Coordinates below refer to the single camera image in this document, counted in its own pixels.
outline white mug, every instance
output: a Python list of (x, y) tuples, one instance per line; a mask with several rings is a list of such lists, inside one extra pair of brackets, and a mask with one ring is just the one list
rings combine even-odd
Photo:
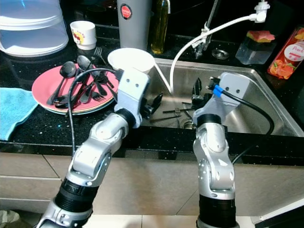
[(73, 39), (79, 49), (92, 50), (96, 47), (95, 24), (90, 21), (77, 20), (70, 24)]

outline white hose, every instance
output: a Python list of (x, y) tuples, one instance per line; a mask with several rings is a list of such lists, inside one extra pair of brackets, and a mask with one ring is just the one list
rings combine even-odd
[(250, 14), (249, 16), (245, 16), (245, 17), (241, 17), (241, 18), (238, 18), (238, 19), (235, 19), (235, 20), (231, 20), (221, 26), (218, 26), (206, 33), (203, 33), (201, 35), (199, 35), (198, 37), (194, 38), (193, 40), (189, 41), (185, 46), (182, 47), (182, 49), (177, 53), (177, 55), (175, 56), (173, 62), (172, 62), (172, 65), (171, 65), (171, 69), (170, 69), (170, 92), (171, 94), (174, 93), (174, 89), (173, 89), (173, 72), (174, 72), (174, 68), (175, 68), (175, 65), (176, 65), (176, 62), (177, 60), (179, 59), (179, 57), (182, 55), (182, 53), (188, 48), (190, 47), (193, 43), (197, 42), (198, 40), (202, 39), (203, 37), (206, 37), (206, 36), (209, 36), (211, 35), (212, 33), (215, 33), (221, 29), (224, 29), (230, 25), (233, 25), (233, 24), (236, 24), (238, 22), (241, 22), (241, 21), (244, 21), (244, 20), (255, 20), (257, 17), (257, 15), (255, 13), (253, 14)]
[(161, 69), (160, 69), (159, 66), (156, 64), (156, 62), (154, 62), (154, 66), (155, 66), (156, 70), (158, 71), (159, 75), (161, 76), (162, 81), (164, 82), (165, 86), (167, 87), (167, 89), (168, 89), (168, 91), (169, 91), (169, 93), (170, 93), (170, 92), (171, 92), (171, 90), (170, 90), (170, 85), (169, 85), (167, 79), (166, 79), (165, 76), (163, 75)]

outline speckled countertop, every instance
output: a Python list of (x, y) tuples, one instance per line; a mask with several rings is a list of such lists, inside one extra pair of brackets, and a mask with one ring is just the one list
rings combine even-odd
[[(112, 50), (119, 48), (119, 36), (117, 28), (97, 27), (97, 45), (104, 49), (106, 57)], [(162, 55), (154, 55), (158, 58), (173, 59), (180, 48), (190, 40), (190, 37), (168, 35), (166, 39), (166, 51)], [(219, 65), (230, 65), (254, 68), (263, 77), (272, 91), (276, 94), (292, 117), (303, 128), (304, 126), (304, 77), (302, 64), (292, 77), (287, 81), (276, 79), (265, 74), (267, 64), (242, 65), (234, 58), (239, 44), (212, 41), (204, 56), (196, 60), (193, 51), (189, 48), (180, 58), (183, 61), (202, 62)], [(228, 60), (217, 60), (211, 55), (211, 50), (221, 48), (230, 53)], [(18, 87), (31, 90), (34, 80), (43, 72), (59, 66), (66, 61), (76, 62), (78, 55), (91, 53), (83, 52), (76, 48), (70, 39), (67, 47), (62, 51), (37, 58), (11, 57), (1, 52), (0, 54), (0, 86)], [(114, 104), (103, 110), (76, 116), (74, 118), (76, 144), (80, 145), (88, 137), (93, 124), (102, 120), (105, 114), (112, 111)], [(38, 106), (29, 119), (18, 126), (12, 133), (9, 141), (0, 141), (0, 146), (11, 144), (29, 144), (46, 146), (50, 149), (40, 150), (39, 153), (70, 155), (71, 154), (71, 127), (69, 119), (64, 115), (51, 113)], [(234, 156), (242, 152), (252, 142), (253, 137), (259, 135), (228, 133), (230, 145), (229, 154)], [(123, 141), (122, 149), (143, 150), (151, 153), (158, 152), (159, 158), (166, 157), (168, 152), (172, 158), (177, 153), (192, 153), (194, 131), (172, 128), (150, 128), (140, 127), (131, 131), (130, 135)], [(250, 155), (244, 156), (245, 163), (279, 164), (279, 165), (304, 165), (302, 147), (304, 138), (271, 136), (267, 142), (263, 142), (258, 148), (254, 148)]]

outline plastic container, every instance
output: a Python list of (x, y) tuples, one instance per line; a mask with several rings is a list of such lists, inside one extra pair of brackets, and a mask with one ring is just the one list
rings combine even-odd
[(274, 41), (258, 43), (246, 37), (237, 50), (236, 58), (244, 65), (264, 64), (276, 47)]
[(267, 72), (280, 79), (289, 79), (304, 59), (304, 26), (297, 26)]
[(0, 50), (15, 57), (39, 57), (62, 50), (68, 43), (64, 22), (25, 31), (0, 31)]
[(0, 0), (0, 50), (4, 53), (46, 56), (67, 43), (59, 0)]
[(33, 30), (62, 21), (59, 0), (1, 0), (1, 30)]

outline sink basin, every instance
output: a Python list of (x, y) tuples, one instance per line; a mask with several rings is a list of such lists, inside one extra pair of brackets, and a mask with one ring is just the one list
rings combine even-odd
[[(156, 63), (169, 81), (170, 67), (172, 60), (156, 58)], [(222, 66), (203, 63), (192, 63), (179, 61), (174, 70), (174, 97), (171, 97), (155, 68), (150, 71), (150, 86), (146, 93), (148, 103), (151, 104), (155, 96), (164, 92), (161, 106), (153, 114), (150, 120), (144, 120), (144, 126), (187, 128), (193, 127), (191, 116), (193, 111), (173, 112), (163, 114), (163, 111), (175, 110), (175, 108), (190, 108), (192, 89), (199, 77), (202, 82), (201, 94), (211, 93), (205, 87), (209, 84), (209, 78), (218, 77), (223, 72), (239, 73), (250, 79), (250, 84), (243, 97), (256, 106), (262, 108), (274, 120), (275, 129), (273, 135), (300, 136), (304, 132), (272, 93), (257, 71), (234, 66)], [(180, 115), (178, 118), (161, 120), (162, 118)], [(258, 112), (240, 104), (238, 108), (227, 115), (223, 123), (228, 127), (229, 132), (265, 134), (269, 128), (268, 121)]]

